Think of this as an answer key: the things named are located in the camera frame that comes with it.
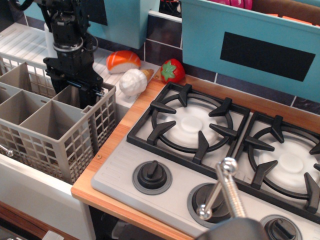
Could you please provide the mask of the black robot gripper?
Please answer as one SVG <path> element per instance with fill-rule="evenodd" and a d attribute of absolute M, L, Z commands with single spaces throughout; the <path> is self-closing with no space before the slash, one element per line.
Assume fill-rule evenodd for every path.
<path fill-rule="evenodd" d="M 102 77 L 93 69 L 94 52 L 97 49 L 92 42 L 71 49 L 58 49 L 57 58 L 46 57 L 46 73 L 51 78 L 56 94 L 69 85 L 79 88 L 80 108 L 94 106 L 97 94 L 102 91 Z"/>

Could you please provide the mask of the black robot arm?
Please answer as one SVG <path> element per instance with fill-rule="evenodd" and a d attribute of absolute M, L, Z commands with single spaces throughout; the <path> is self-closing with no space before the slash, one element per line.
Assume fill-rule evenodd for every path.
<path fill-rule="evenodd" d="M 80 108 L 93 106 L 102 96 L 103 78 L 94 70 L 98 45 L 88 32 L 89 15 L 80 0 L 38 0 L 57 57 L 46 57 L 46 74 L 58 94 L 67 86 L 78 89 Z"/>

